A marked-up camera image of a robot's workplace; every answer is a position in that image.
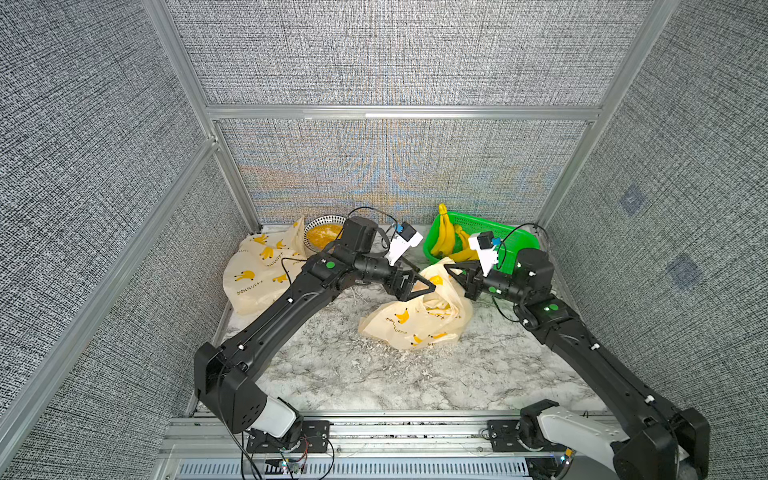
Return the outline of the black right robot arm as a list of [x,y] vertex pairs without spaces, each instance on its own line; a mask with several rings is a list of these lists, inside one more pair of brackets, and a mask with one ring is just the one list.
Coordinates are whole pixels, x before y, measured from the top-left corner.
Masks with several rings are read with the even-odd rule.
[[618,421],[618,434],[542,400],[523,408],[517,441],[529,451],[568,447],[613,470],[621,479],[705,479],[711,427],[694,408],[680,409],[623,365],[552,291],[554,266],[546,252],[518,252],[511,273],[478,260],[449,263],[447,273],[471,300],[483,293],[512,303],[516,319],[561,357]]

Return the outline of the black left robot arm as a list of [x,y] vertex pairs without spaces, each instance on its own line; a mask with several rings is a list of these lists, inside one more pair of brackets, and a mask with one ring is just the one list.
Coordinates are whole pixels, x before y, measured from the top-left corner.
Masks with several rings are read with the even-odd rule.
[[345,289],[359,282],[378,283],[399,301],[435,291],[404,257],[422,242],[422,234],[403,222],[387,236],[386,251],[374,252],[374,240],[383,233],[372,220],[348,217],[337,238],[304,262],[286,291],[259,317],[223,344],[198,348],[195,393],[230,433],[256,429],[289,444],[297,442],[300,414],[264,393],[256,381],[280,348]]

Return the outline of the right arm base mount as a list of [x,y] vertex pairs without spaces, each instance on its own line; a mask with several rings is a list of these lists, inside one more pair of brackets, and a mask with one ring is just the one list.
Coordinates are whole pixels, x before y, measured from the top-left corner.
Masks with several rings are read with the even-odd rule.
[[566,447],[547,440],[537,421],[538,415],[551,407],[559,407],[559,403],[545,399],[524,407],[517,419],[489,420],[486,430],[492,450],[496,453],[564,453]]

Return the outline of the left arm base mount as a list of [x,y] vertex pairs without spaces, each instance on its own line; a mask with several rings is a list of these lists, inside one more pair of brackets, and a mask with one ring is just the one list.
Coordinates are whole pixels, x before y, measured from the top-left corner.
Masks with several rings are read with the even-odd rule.
[[282,437],[251,428],[247,431],[246,452],[255,453],[326,453],[331,423],[305,420],[302,416]]

